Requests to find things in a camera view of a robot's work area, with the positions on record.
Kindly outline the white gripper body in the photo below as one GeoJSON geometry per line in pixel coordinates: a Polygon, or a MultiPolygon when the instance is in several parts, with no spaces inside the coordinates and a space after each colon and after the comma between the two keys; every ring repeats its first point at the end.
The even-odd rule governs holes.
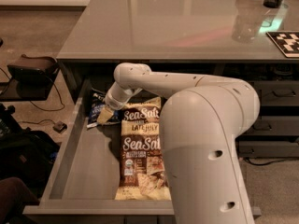
{"type": "Polygon", "coordinates": [[[125,102],[118,101],[109,92],[106,94],[105,103],[114,110],[121,110],[125,106],[125,102]]]}

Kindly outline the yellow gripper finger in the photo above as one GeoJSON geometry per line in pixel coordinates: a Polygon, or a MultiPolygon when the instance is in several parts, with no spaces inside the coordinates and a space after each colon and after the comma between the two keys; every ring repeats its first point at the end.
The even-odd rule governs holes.
{"type": "Polygon", "coordinates": [[[99,124],[105,124],[113,117],[113,114],[114,114],[114,111],[110,107],[104,106],[101,109],[101,112],[97,118],[97,122],[99,124]]]}

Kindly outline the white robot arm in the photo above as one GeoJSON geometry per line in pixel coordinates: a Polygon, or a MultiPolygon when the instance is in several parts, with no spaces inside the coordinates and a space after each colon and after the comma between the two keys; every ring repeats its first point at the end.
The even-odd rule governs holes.
{"type": "Polygon", "coordinates": [[[166,100],[160,138],[177,224],[255,224],[235,139],[259,116],[257,92],[241,79],[121,63],[105,98],[107,112],[141,91],[166,100]]]}

